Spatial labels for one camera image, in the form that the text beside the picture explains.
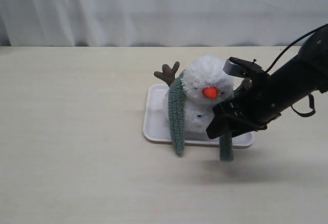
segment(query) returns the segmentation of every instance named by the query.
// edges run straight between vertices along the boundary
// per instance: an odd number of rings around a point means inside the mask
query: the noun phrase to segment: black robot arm
[[[311,93],[316,90],[320,93],[328,91],[327,26],[310,32],[314,34],[302,44],[298,54],[271,75],[268,71],[283,53],[266,71],[255,61],[230,57],[223,69],[225,73],[250,78],[252,85],[239,91],[238,96],[232,100],[219,103],[213,108],[215,117],[207,128],[208,137],[214,139],[228,132],[235,137],[265,130],[268,123],[281,116],[283,110],[289,107],[293,109],[293,104],[306,96],[309,97],[312,112],[297,113],[303,117],[313,115],[315,109]]]

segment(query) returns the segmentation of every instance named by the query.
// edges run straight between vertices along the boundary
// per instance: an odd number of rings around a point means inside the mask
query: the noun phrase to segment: snowman plush toy
[[[174,75],[179,62],[172,69],[164,64],[163,72],[154,72],[157,78],[169,85],[163,99],[163,111],[178,156],[182,156],[185,148],[185,132],[206,133],[214,118],[213,107],[233,98],[234,80],[223,71],[225,62],[216,56],[204,55],[193,61],[177,78]],[[220,160],[232,161],[231,133],[221,136],[219,141]]]

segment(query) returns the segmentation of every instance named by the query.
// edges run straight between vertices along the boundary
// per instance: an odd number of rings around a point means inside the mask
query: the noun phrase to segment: beige table surface
[[[231,163],[215,148],[177,158],[142,134],[163,63],[210,53],[266,68],[280,51],[1,47],[0,223],[327,223],[326,94],[315,116],[284,111]]]

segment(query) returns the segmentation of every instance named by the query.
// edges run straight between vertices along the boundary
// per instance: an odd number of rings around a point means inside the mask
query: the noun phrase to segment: white tray
[[[162,110],[162,100],[169,87],[153,85],[148,90],[146,111],[143,121],[143,134],[151,142],[171,144],[169,123]],[[185,133],[186,146],[219,147],[219,139],[209,139],[207,134]],[[253,144],[254,132],[246,133],[232,139],[233,148],[246,149]]]

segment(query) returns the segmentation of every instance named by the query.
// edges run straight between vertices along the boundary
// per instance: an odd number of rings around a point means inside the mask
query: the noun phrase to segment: orange carrot nose
[[[216,98],[217,94],[218,94],[218,89],[215,87],[205,87],[203,88],[203,90],[201,91],[204,97],[207,98]]]

